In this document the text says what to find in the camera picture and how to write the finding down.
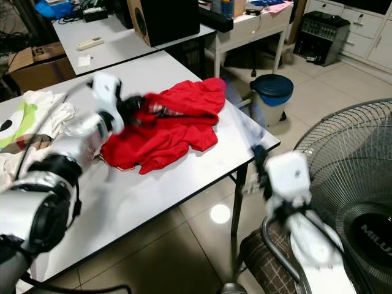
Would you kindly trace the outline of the plain red shirt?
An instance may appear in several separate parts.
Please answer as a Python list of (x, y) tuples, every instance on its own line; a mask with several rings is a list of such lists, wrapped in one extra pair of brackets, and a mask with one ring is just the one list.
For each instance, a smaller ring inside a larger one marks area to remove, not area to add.
[[(165, 168), (190, 149), (207, 151), (218, 142), (214, 126), (226, 104), (226, 83), (220, 78), (182, 81), (160, 93), (145, 94), (144, 115), (168, 116), (160, 128), (126, 127), (102, 146), (100, 156), (117, 169), (139, 168), (139, 174)], [(149, 114), (148, 105), (158, 103), (180, 114)]]

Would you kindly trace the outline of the purple plastic hanger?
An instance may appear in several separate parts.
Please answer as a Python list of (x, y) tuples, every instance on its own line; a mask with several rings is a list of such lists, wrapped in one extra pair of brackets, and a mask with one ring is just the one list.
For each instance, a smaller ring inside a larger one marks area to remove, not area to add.
[(265, 137), (265, 123), (260, 117), (260, 109), (253, 106), (251, 98), (245, 98), (233, 85), (232, 79), (228, 76), (221, 77), (226, 84), (225, 97), (236, 109), (232, 113), (238, 121), (240, 132), (249, 144), (251, 150), (257, 153), (257, 149), (262, 148)]

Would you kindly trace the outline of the white rectangular table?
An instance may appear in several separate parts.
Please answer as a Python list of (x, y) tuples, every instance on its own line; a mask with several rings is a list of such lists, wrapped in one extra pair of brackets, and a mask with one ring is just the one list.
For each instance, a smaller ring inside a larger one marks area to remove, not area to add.
[[(149, 47), (137, 36), (134, 29), (125, 28), (115, 16), (109, 16), (107, 19), (89, 23), (83, 20), (70, 23), (57, 21), (54, 23), (53, 28), (59, 37), (71, 67), (73, 67), (78, 76), (115, 66), (121, 62), (132, 61), (138, 57), (173, 47), (191, 39), (199, 41), (204, 36), (216, 33), (212, 28), (201, 24), (200, 32), (196, 36), (182, 37), (182, 39), (177, 39), (158, 47)], [(104, 39), (104, 44), (83, 51), (77, 50), (78, 43), (93, 39), (93, 37), (101, 37)], [(91, 65), (78, 67), (78, 57), (84, 55), (92, 56)]]
[[(121, 79), (123, 97), (160, 92), (181, 81), (198, 80), (194, 73), (165, 51), (102, 72)], [(61, 243), (36, 258), (31, 276), (45, 282), (147, 221), (177, 207), (236, 168), (251, 162), (251, 146), (258, 141), (266, 148), (279, 145), (279, 140), (269, 132), (264, 134), (263, 140), (251, 138), (248, 135), (251, 125), (255, 125), (255, 131), (263, 130), (252, 118), (227, 102), (214, 127), (218, 143), (208, 151), (189, 151), (175, 163), (145, 175), (135, 170), (119, 171), (96, 162), (80, 178), (81, 215)]]

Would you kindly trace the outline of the blue lidded trash bin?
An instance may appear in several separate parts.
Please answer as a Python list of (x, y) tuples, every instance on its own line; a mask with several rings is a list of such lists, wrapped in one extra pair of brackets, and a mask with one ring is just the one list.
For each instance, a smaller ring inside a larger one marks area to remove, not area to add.
[(253, 92), (249, 109), (254, 120), (265, 128), (277, 125), (285, 113), (285, 104), (292, 96), (292, 81), (270, 73), (258, 76), (249, 86)]

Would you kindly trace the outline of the plaid cushion metal chair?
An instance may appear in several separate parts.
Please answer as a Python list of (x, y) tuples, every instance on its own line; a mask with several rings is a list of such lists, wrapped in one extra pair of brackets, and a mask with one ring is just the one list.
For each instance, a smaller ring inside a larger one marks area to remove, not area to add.
[(264, 218), (243, 240), (232, 232), (232, 276), (249, 270), (264, 294), (312, 294), (285, 234), (274, 217)]

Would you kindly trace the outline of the wooden black loudspeaker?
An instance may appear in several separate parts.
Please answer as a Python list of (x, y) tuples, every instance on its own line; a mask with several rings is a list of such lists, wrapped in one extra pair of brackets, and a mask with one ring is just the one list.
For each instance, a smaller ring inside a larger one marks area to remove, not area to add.
[(127, 0), (137, 36), (149, 47), (196, 36), (198, 0)]

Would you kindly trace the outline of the black floor fan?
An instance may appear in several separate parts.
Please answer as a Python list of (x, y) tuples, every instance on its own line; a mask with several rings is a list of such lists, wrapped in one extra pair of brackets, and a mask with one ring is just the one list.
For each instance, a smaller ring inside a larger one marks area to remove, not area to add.
[(392, 294), (392, 98), (322, 118), (296, 145), (306, 155), (311, 207), (333, 228), (375, 294)]

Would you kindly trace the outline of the white shirt with cartoon print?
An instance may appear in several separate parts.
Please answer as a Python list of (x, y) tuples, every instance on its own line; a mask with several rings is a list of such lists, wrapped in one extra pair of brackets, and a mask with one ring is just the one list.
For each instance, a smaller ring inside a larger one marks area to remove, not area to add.
[(0, 126), (0, 190), (11, 185), (20, 160), (22, 173), (35, 160), (42, 160), (59, 137), (65, 123), (75, 117), (75, 107), (63, 94), (27, 91), (12, 115)]

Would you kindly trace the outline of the small black box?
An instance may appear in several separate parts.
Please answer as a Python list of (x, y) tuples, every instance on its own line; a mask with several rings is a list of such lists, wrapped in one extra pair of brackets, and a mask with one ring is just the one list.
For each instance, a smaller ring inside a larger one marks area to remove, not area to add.
[(89, 23), (92, 21), (103, 20), (108, 17), (108, 12), (104, 7), (92, 7), (82, 11), (82, 20)]

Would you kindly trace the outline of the long black soundbar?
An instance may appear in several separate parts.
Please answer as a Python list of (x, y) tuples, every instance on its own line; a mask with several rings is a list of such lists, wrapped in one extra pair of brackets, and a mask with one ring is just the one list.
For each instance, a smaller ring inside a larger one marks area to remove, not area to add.
[(233, 30), (233, 19), (226, 18), (218, 12), (210, 11), (210, 9), (199, 8), (198, 19), (203, 25), (212, 28), (218, 32), (229, 32)]

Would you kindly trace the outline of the blue bottle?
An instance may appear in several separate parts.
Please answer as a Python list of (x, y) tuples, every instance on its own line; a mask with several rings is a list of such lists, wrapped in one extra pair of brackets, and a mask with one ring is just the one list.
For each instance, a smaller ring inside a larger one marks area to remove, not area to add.
[(227, 19), (233, 19), (233, 0), (220, 0), (221, 14)]

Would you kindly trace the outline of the white desk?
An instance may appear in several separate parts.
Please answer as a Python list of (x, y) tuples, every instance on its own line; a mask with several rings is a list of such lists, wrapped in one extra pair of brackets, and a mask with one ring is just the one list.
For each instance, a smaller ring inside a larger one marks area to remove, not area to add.
[(278, 13), (262, 11), (258, 16), (243, 15), (233, 19), (233, 30), (217, 32), (214, 40), (208, 42), (207, 50), (214, 57), (214, 77), (221, 75), (221, 65), (224, 54), (247, 43), (258, 41), (273, 34), (279, 34), (277, 50), (274, 57), (272, 73), (276, 73), (285, 45), (285, 38), (290, 25), (290, 17), (294, 11), (290, 6)]

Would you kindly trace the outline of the blue bag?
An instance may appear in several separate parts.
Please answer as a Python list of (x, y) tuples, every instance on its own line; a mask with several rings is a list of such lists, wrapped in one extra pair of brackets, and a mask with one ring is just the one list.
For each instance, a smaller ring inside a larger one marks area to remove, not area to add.
[(34, 8), (40, 15), (52, 20), (70, 16), (74, 11), (70, 0), (39, 0)]

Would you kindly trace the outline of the black audio amplifier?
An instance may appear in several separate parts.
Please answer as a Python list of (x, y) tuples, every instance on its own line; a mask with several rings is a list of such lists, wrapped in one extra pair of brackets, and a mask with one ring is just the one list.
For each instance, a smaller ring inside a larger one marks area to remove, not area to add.
[(306, 62), (319, 66), (333, 64), (344, 47), (349, 27), (350, 22), (340, 16), (320, 11), (306, 12), (293, 52)]

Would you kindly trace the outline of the pink paper sheet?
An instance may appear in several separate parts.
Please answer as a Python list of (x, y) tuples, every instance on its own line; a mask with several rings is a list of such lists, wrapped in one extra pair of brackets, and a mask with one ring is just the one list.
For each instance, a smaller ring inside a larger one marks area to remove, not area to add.
[(257, 2), (263, 7), (264, 11), (271, 13), (278, 13), (294, 5), (291, 0), (257, 0)]

